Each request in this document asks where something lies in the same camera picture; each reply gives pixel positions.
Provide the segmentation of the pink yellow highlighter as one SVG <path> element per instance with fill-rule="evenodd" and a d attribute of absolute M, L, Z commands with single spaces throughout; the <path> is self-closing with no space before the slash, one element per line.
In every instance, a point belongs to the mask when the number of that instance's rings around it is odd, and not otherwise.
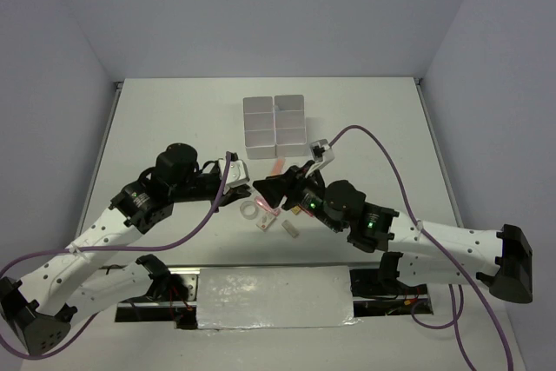
<path fill-rule="evenodd" d="M 279 157 L 275 160 L 275 163 L 273 165 L 273 168 L 270 172 L 271 176 L 278 176 L 282 174 L 284 165 L 285 165 L 286 160 L 283 157 Z"/>

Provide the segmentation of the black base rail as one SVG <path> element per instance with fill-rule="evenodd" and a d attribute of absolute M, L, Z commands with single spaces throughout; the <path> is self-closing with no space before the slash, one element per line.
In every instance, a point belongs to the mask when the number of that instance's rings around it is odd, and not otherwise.
<path fill-rule="evenodd" d="M 164 295 L 118 303 L 115 321 L 183 330 L 337 328 L 433 312 L 426 286 L 385 286 L 375 268 L 173 268 L 172 274 L 175 286 Z"/>

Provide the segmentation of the white divided container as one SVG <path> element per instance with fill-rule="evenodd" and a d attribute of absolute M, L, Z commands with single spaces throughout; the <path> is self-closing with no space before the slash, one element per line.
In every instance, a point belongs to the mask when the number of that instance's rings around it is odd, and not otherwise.
<path fill-rule="evenodd" d="M 275 96 L 275 104 L 281 108 L 279 112 L 274 111 L 276 154 L 283 157 L 304 156 L 308 145 L 304 96 Z"/>
<path fill-rule="evenodd" d="M 242 101 L 244 144 L 248 159 L 274 159 L 275 113 L 271 96 L 245 97 Z"/>

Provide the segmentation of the white left divided container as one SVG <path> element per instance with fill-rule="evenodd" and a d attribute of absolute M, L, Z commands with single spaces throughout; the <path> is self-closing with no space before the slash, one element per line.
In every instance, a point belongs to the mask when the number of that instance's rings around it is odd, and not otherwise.
<path fill-rule="evenodd" d="M 248 159 L 274 159 L 275 113 L 271 96 L 245 97 L 242 101 L 244 144 Z"/>

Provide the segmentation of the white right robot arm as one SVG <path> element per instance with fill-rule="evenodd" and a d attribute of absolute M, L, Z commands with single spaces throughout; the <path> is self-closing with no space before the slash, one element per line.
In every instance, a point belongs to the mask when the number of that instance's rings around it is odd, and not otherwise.
<path fill-rule="evenodd" d="M 388 294 L 421 284 L 483 285 L 499 300 L 533 300 L 533 250 L 521 228 L 478 230 L 415 221 L 373 204 L 347 180 L 326 183 L 319 171 L 292 166 L 253 183 L 276 209 L 299 207 L 365 253 L 382 254 L 379 287 Z"/>

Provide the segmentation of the white right divided container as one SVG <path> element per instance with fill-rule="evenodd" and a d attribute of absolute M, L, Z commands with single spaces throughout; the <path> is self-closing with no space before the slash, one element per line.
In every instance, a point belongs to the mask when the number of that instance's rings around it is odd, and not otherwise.
<path fill-rule="evenodd" d="M 276 154 L 283 157 L 304 156 L 308 145 L 304 96 L 275 96 L 275 104 L 281 108 L 279 112 L 274 111 Z"/>

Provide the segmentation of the clear tape roll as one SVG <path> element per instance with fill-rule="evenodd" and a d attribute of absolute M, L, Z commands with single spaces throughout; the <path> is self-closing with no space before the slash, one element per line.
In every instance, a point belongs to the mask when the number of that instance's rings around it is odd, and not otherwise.
<path fill-rule="evenodd" d="M 254 220 L 258 216 L 258 206 L 254 201 L 245 201 L 240 205 L 240 213 L 246 220 Z"/>

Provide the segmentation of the white eraser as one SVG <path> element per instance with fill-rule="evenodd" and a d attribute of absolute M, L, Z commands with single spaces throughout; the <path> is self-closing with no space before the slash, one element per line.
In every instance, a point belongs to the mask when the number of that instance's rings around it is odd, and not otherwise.
<path fill-rule="evenodd" d="M 295 239 L 300 235 L 299 230 L 290 221 L 284 220 L 281 225 L 292 238 Z"/>

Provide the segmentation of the silver foil cover plate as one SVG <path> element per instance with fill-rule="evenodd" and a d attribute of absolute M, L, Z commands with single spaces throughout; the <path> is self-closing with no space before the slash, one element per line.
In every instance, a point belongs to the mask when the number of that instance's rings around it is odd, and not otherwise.
<path fill-rule="evenodd" d="M 198 277 L 200 329 L 336 328 L 356 323 L 346 266 L 206 268 Z"/>

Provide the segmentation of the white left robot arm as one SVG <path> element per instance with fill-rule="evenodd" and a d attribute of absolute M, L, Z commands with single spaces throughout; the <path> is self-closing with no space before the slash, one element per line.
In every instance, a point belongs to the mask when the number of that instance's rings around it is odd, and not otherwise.
<path fill-rule="evenodd" d="M 22 343 L 25 360 L 49 358 L 68 347 L 64 339 L 78 323 L 89 325 L 96 314 L 120 301 L 147 297 L 158 301 L 176 296 L 184 301 L 182 279 L 156 253 L 182 245 L 206 225 L 219 208 L 247 198 L 246 163 L 228 152 L 209 162 L 206 172 L 196 150 L 170 144 L 154 166 L 145 169 L 111 199 L 99 218 L 66 248 L 44 250 L 38 269 L 19 278 L 1 276 L 1 316 Z M 175 204 L 210 202 L 208 213 L 187 235 L 171 244 L 137 247 L 136 241 L 172 215 Z"/>

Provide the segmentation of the white red staple box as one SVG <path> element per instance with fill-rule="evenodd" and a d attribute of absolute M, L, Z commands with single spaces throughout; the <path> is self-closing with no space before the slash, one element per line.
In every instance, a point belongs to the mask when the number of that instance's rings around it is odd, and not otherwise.
<path fill-rule="evenodd" d="M 256 222 L 256 227 L 261 231 L 266 231 L 275 221 L 276 216 L 271 213 L 265 213 Z"/>

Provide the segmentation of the pink utility knife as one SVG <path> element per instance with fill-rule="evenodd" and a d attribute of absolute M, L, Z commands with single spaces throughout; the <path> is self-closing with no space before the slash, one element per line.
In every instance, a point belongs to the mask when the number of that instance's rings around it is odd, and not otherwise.
<path fill-rule="evenodd" d="M 255 204 L 257 206 L 259 206 L 261 209 L 265 210 L 266 212 L 268 212 L 269 214 L 272 214 L 273 216 L 278 216 L 281 213 L 281 210 L 279 208 L 273 209 L 264 198 L 257 196 L 255 198 Z"/>

